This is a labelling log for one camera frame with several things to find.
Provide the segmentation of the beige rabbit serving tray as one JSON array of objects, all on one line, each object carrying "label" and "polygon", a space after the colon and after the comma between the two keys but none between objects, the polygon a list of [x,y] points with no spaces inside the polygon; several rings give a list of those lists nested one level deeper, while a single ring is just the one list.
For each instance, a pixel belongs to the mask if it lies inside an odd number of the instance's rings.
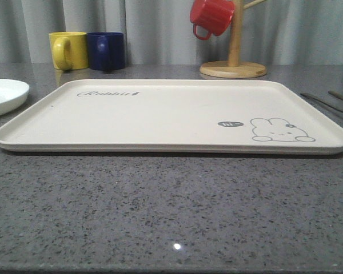
[{"label": "beige rabbit serving tray", "polygon": [[337,154],[343,128],[277,82],[92,79],[0,127],[10,151]]}]

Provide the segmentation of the dark blue mug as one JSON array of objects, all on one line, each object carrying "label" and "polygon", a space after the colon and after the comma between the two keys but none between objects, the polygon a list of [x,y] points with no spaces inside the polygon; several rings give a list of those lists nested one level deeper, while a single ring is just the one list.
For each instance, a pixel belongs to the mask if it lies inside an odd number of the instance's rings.
[{"label": "dark blue mug", "polygon": [[126,66],[124,34],[92,32],[86,34],[89,67],[93,70],[119,70]]}]

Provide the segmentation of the wooden mug tree stand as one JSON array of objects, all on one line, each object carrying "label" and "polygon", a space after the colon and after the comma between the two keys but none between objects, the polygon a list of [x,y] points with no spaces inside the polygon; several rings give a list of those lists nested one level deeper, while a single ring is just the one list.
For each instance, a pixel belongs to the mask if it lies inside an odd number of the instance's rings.
[{"label": "wooden mug tree stand", "polygon": [[253,62],[243,62],[240,59],[244,10],[263,2],[264,1],[251,1],[244,4],[243,1],[233,1],[236,9],[230,24],[228,59],[226,61],[204,63],[200,67],[200,73],[208,76],[233,79],[255,78],[266,75],[267,70],[264,65]]}]

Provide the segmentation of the red mug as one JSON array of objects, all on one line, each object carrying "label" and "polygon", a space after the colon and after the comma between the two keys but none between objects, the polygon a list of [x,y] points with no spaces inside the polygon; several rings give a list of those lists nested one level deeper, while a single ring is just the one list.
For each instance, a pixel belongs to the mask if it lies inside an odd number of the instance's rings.
[{"label": "red mug", "polygon": [[189,16],[194,35],[203,41],[220,36],[230,25],[234,10],[233,1],[195,0]]}]

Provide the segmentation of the silver fork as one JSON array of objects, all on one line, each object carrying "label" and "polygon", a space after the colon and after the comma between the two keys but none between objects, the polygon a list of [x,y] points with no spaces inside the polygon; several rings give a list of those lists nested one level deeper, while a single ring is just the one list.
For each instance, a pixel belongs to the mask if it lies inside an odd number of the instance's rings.
[{"label": "silver fork", "polygon": [[334,110],[336,110],[336,111],[338,111],[340,113],[343,113],[342,109],[337,108],[335,106],[332,106],[328,102],[326,102],[326,101],[324,101],[324,100],[322,100],[322,99],[320,99],[320,98],[318,98],[318,97],[316,97],[314,95],[311,95],[311,94],[308,94],[308,93],[305,93],[305,92],[300,93],[300,95],[303,96],[304,98],[308,98],[310,100],[315,100],[316,102],[319,102],[319,103],[321,103],[321,104],[323,104],[325,106],[328,106],[328,107],[330,107],[330,108],[332,108],[332,109],[334,109]]}]

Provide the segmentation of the yellow mug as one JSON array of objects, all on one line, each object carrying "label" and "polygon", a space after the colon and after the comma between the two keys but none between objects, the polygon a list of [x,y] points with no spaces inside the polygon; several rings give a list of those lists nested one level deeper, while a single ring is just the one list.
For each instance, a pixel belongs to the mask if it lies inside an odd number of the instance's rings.
[{"label": "yellow mug", "polygon": [[85,32],[54,32],[49,34],[53,66],[57,70],[88,68]]}]

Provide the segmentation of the white round plate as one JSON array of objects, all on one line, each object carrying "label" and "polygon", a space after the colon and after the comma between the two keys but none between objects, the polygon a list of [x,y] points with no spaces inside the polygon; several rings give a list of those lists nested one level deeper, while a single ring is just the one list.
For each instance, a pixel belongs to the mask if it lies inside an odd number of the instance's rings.
[{"label": "white round plate", "polygon": [[0,115],[24,104],[29,90],[30,86],[20,80],[0,79]]}]

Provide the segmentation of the silver metal chopstick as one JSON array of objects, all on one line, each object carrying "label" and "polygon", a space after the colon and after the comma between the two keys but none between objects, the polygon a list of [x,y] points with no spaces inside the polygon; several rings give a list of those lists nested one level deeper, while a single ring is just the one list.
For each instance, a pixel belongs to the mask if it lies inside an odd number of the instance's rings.
[{"label": "silver metal chopstick", "polygon": [[336,98],[338,98],[339,100],[342,100],[343,101],[343,95],[342,94],[339,94],[335,91],[328,91],[328,93]]}]

